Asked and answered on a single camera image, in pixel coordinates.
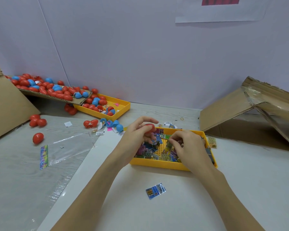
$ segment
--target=white paper scrap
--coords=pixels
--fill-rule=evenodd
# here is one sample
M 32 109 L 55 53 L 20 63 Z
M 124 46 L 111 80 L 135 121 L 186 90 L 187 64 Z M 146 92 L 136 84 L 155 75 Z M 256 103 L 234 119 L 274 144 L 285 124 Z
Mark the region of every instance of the white paper scrap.
M 66 123 L 65 123 L 65 126 L 66 126 L 66 127 L 69 127 L 69 126 L 72 126 L 72 125 L 73 125 L 73 124 L 72 124 L 71 122 L 66 122 Z
M 97 129 L 100 130 L 103 127 L 103 124 L 100 122 L 97 126 Z
M 99 132 L 96 132 L 95 135 L 96 135 L 96 136 L 102 136 L 102 135 L 104 135 L 104 133 L 105 133 L 104 131 L 99 131 Z

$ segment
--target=blue candy wrapper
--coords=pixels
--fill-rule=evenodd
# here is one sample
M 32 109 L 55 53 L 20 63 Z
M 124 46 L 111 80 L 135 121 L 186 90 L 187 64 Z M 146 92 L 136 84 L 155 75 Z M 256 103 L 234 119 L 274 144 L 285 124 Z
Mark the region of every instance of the blue candy wrapper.
M 162 183 L 159 183 L 159 184 L 157 184 L 157 185 L 155 185 L 149 189 L 146 189 L 145 191 L 146 191 L 149 199 L 153 199 L 154 197 L 156 197 L 162 193 L 165 193 L 166 189 Z

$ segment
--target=brown cardboard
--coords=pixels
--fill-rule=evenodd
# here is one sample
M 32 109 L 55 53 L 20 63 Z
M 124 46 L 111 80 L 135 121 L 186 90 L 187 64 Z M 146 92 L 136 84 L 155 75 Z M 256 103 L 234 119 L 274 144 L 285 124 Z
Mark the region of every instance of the brown cardboard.
M 289 92 L 251 77 L 202 110 L 199 120 L 208 135 L 289 151 Z
M 0 136 L 29 120 L 39 110 L 0 71 Z
M 59 101 L 65 102 L 65 103 L 71 103 L 71 104 L 77 104 L 77 105 L 82 105 L 85 102 L 85 100 L 87 99 L 87 98 L 82 97 L 79 99 L 73 98 L 72 101 L 68 101 L 68 100 L 59 99 L 59 98 L 56 98 L 56 97 L 53 97 L 50 95 L 44 95 L 42 93 L 35 92 L 35 91 L 24 90 L 24 89 L 19 89 L 19 90 L 24 95 L 37 96 L 37 97 L 46 98 L 46 99 L 50 99 L 50 100 L 59 100 Z M 88 92 L 89 97 L 92 95 L 92 91 L 89 91 L 89 90 L 85 90 L 85 91 Z

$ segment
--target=red picture on paper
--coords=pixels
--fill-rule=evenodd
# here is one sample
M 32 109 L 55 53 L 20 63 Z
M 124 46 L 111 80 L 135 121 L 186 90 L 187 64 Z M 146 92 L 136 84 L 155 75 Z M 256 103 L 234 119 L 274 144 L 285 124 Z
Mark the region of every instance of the red picture on paper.
M 239 4 L 239 0 L 202 0 L 202 5 L 232 5 Z

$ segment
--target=yellow plastic tray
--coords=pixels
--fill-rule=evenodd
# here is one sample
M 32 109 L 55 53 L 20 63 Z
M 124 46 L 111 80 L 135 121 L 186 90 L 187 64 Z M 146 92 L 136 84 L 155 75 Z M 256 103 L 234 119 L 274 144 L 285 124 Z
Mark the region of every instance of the yellow plastic tray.
M 117 120 L 120 116 L 122 116 L 125 112 L 127 112 L 130 108 L 131 108 L 131 103 L 128 101 L 124 101 L 124 100 L 120 100 L 117 98 L 113 98 L 110 96 L 106 96 L 106 95 L 102 95 L 102 94 L 97 94 L 98 96 L 104 96 L 107 100 L 107 105 L 106 107 L 112 106 L 115 110 L 116 113 L 113 116 L 108 116 L 104 113 L 100 113 L 97 111 L 94 111 L 92 109 L 88 109 L 85 107 L 82 107 L 80 105 L 76 105 L 74 104 L 74 107 L 76 109 L 78 109 L 81 112 L 87 113 L 89 115 L 92 115 L 94 117 L 97 118 L 106 118 L 107 120 Z
M 157 129 L 163 129 L 165 135 L 172 135 L 176 131 L 181 131 L 180 129 L 159 128 L 159 127 L 156 127 L 156 128 Z M 206 144 L 205 144 L 206 148 L 209 146 L 208 140 L 206 139 L 206 135 L 204 134 L 203 131 L 192 131 L 192 132 L 194 132 L 195 134 L 200 135 L 201 137 L 204 138 L 204 140 L 206 141 Z M 162 139 L 162 141 L 163 141 L 163 144 L 159 145 L 158 151 L 155 152 L 155 154 L 157 154 L 160 157 L 160 159 L 162 158 L 161 153 L 166 146 L 167 140 Z M 210 149 L 210 152 L 211 152 L 212 157 L 213 157 L 214 162 L 215 162 L 214 166 L 217 168 L 217 163 L 216 163 L 215 157 L 214 157 L 211 149 Z M 189 169 L 186 168 L 182 163 L 164 161 L 164 160 L 156 160 L 156 159 L 143 159 L 143 158 L 134 157 L 131 160 L 130 164 L 189 171 Z

